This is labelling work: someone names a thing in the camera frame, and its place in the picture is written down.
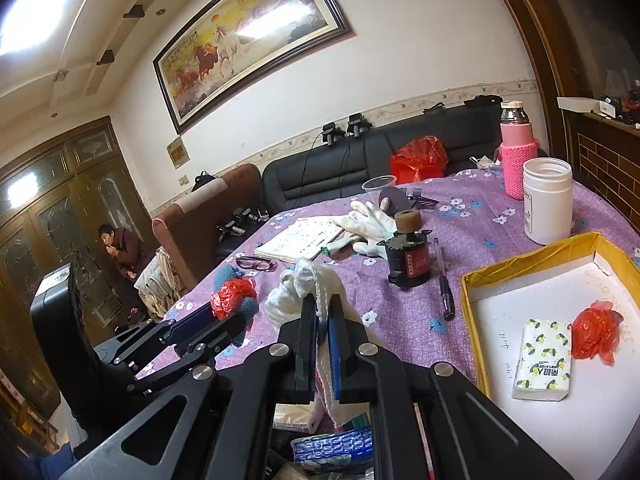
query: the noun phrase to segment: blue fabric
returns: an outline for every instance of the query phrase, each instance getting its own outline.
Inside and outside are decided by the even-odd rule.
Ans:
[[[76,463],[76,458],[71,451],[71,446],[65,444],[53,455],[30,456],[23,459],[22,463],[31,473],[32,478],[58,480],[67,469]]]
[[[232,280],[234,278],[242,278],[243,276],[244,272],[242,272],[242,270],[240,269],[236,269],[235,267],[230,265],[221,266],[218,269],[218,273],[213,280],[213,292],[219,291],[220,287],[224,285],[228,280]],[[244,314],[247,324],[249,324],[255,314],[258,313],[258,310],[260,310],[260,306],[258,305],[258,302],[255,298],[244,298],[238,306],[238,312]],[[241,347],[242,343],[244,343],[245,334],[246,330],[232,339],[232,343],[235,346]]]

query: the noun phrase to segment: paper booklet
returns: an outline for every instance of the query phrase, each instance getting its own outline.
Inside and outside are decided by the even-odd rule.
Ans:
[[[256,248],[254,254],[292,264],[299,258],[313,260],[320,253],[322,246],[335,240],[344,230],[334,224],[333,218],[332,216],[298,218],[293,225]]]

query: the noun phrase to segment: recessed light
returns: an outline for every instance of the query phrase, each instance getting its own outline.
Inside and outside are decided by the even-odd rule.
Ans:
[[[66,0],[16,0],[2,21],[0,56],[43,43],[56,30]],[[31,29],[37,23],[37,33]]]

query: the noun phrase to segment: pink thermos bottle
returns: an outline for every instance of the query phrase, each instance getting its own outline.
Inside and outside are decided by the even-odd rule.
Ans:
[[[531,123],[521,101],[503,101],[500,106],[500,158],[504,168],[504,189],[512,198],[523,200],[524,163],[538,156],[538,142],[533,138]]]

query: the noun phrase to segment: black pen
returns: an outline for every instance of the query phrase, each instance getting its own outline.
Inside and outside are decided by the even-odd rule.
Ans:
[[[444,270],[442,250],[440,249],[440,242],[437,238],[433,239],[433,249],[436,251],[436,260],[438,261],[438,268],[440,269],[438,280],[440,282],[440,295],[442,296],[442,303],[444,304],[444,320],[452,321],[456,317],[456,305],[453,303],[453,294],[451,293],[449,280]]]

